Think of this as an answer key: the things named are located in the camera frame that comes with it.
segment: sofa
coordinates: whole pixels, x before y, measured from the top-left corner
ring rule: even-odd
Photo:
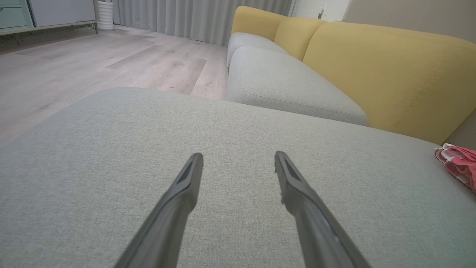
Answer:
[[[476,45],[238,7],[226,100],[442,144],[476,108]]]
[[[281,204],[286,152],[372,267],[474,267],[476,198],[437,144],[142,88],[95,93],[0,148],[0,266],[113,267],[192,153],[178,267],[303,267]]]

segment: gray sofa seat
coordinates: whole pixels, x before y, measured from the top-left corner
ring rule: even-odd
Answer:
[[[245,32],[235,32],[230,36],[230,40],[228,41],[228,67],[230,67],[231,56],[233,56],[235,50],[241,46],[254,46],[271,51],[276,51],[282,54],[287,54],[286,50],[282,49],[276,43],[267,38]]]
[[[233,54],[226,100],[366,125],[364,111],[298,59],[242,46]]]
[[[238,103],[102,91],[0,149],[1,266],[113,267],[201,152],[178,267],[303,267],[274,173],[282,150],[373,267],[474,267],[475,198],[437,146]]]

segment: white pot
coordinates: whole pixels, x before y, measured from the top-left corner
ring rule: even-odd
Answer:
[[[114,24],[112,23],[112,7],[113,3],[98,1],[99,4],[99,22],[98,30],[113,31]]]

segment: yellow fabric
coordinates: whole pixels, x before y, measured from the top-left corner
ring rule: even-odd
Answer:
[[[307,45],[316,30],[327,21],[308,18],[285,18],[276,31],[274,43],[302,61]]]
[[[303,62],[352,98],[374,128],[441,144],[476,108],[476,45],[458,38],[330,22]]]
[[[231,33],[246,32],[274,41],[276,30],[285,18],[272,12],[240,6],[235,11]]]

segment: metal leg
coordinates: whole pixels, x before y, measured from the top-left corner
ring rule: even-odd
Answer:
[[[20,35],[19,34],[15,34],[15,40],[17,41],[17,45],[19,46],[20,45]]]

